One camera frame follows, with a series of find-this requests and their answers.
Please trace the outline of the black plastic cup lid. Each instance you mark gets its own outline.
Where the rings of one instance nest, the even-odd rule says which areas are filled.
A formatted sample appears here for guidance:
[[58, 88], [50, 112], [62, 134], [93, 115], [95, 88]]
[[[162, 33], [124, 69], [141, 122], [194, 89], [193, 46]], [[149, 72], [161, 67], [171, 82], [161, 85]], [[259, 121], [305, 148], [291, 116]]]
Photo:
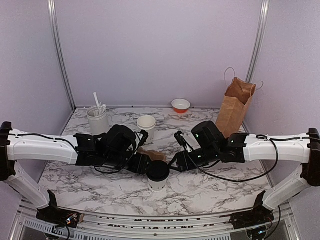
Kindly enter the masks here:
[[169, 177], [170, 167], [164, 161], [155, 160], [148, 165], [146, 175], [153, 182], [161, 182]]

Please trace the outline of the white paper cup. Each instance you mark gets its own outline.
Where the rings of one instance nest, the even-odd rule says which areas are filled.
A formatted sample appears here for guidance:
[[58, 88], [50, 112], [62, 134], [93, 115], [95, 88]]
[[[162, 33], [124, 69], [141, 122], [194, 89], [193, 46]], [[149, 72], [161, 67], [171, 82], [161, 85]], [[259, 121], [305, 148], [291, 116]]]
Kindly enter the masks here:
[[148, 179], [148, 184], [149, 184], [150, 188], [156, 192], [159, 192], [162, 189], [164, 189], [166, 186], [166, 183], [167, 183], [167, 179], [164, 179], [161, 181], [154, 181], [154, 180], [151, 180], [150, 178]]

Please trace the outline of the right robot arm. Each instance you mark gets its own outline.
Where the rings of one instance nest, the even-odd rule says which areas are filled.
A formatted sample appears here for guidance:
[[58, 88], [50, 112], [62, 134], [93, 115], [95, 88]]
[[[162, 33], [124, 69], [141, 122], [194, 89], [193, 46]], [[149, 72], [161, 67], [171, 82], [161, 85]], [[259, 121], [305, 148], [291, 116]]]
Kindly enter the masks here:
[[181, 131], [174, 137], [183, 151], [178, 152], [169, 167], [178, 172], [201, 170], [211, 162], [246, 163], [260, 160], [299, 162], [298, 168], [269, 190], [261, 192], [251, 210], [233, 213], [234, 229], [265, 224], [274, 220], [273, 211], [282, 203], [310, 187], [320, 185], [320, 135], [317, 129], [291, 136], [233, 133], [229, 138], [207, 122], [191, 131], [200, 145], [193, 149]]

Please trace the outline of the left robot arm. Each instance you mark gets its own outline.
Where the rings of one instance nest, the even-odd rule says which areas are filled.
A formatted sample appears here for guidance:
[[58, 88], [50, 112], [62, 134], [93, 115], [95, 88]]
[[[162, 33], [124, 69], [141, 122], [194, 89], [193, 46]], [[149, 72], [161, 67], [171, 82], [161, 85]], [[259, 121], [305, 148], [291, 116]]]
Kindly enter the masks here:
[[134, 132], [118, 124], [99, 135], [42, 135], [13, 129], [11, 122], [5, 121], [0, 127], [0, 180], [33, 204], [37, 219], [76, 228], [83, 214], [60, 208], [55, 194], [42, 188], [26, 173], [19, 161], [61, 162], [104, 168], [104, 174], [128, 170], [144, 175], [151, 159], [139, 153], [138, 149], [148, 136], [144, 130]]

